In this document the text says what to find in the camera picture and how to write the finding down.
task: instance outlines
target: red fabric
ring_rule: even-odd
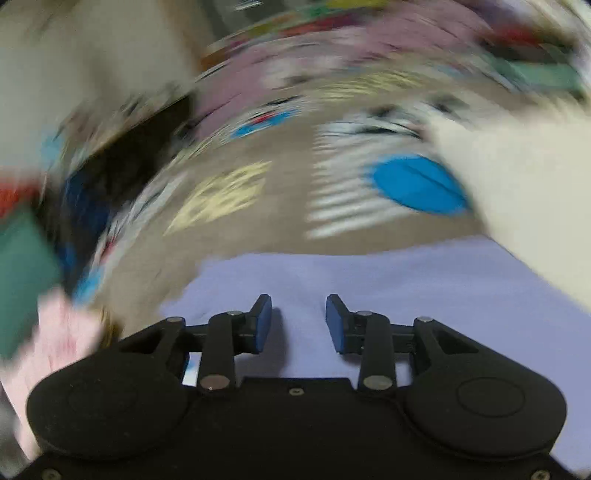
[[[37,183],[14,183],[0,180],[0,218],[9,214],[23,199],[33,197],[39,192]]]

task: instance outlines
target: screw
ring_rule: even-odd
[[[203,377],[199,384],[205,388],[205,390],[223,390],[230,385],[230,379],[223,375],[208,375]]]
[[[53,468],[48,468],[42,471],[41,480],[61,480],[61,474]]]
[[[365,377],[363,379],[363,384],[370,390],[387,390],[394,382],[390,377],[386,377],[384,375],[371,375],[370,377]]]
[[[550,480],[550,476],[548,470],[538,470],[531,476],[531,480]]]

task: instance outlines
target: blue fabric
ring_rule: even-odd
[[[375,166],[371,178],[386,197],[421,212],[458,215],[468,207],[456,179],[420,155],[391,157]]]
[[[281,125],[283,122],[285,122],[288,118],[294,116],[296,113],[297,110],[288,110],[287,112],[280,112],[272,116],[270,119],[267,119],[259,124],[243,125],[232,134],[232,138],[245,137],[247,135],[253,134],[254,132],[258,132],[259,130],[273,127],[275,125]]]

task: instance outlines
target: pink cloth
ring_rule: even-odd
[[[18,417],[16,438],[31,460],[39,452],[27,422],[29,393],[52,372],[91,353],[103,331],[101,314],[72,307],[61,289],[40,297],[38,314],[39,324],[33,338],[9,364],[0,367],[0,381]]]
[[[358,27],[313,32],[247,48],[210,79],[202,92],[198,136],[206,138],[270,91],[398,50],[454,48],[487,30],[476,13],[453,0],[393,4]]]

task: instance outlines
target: yellow pattern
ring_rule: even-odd
[[[227,175],[203,180],[193,190],[177,216],[165,232],[178,232],[192,224],[211,222],[220,217],[250,207],[255,203],[265,185],[260,177],[271,168],[271,162],[257,162],[237,168]]]
[[[410,72],[376,72],[351,80],[334,83],[320,88],[317,92],[323,100],[338,102],[357,95],[370,95],[380,90],[392,92],[400,88],[420,86],[421,76]]]

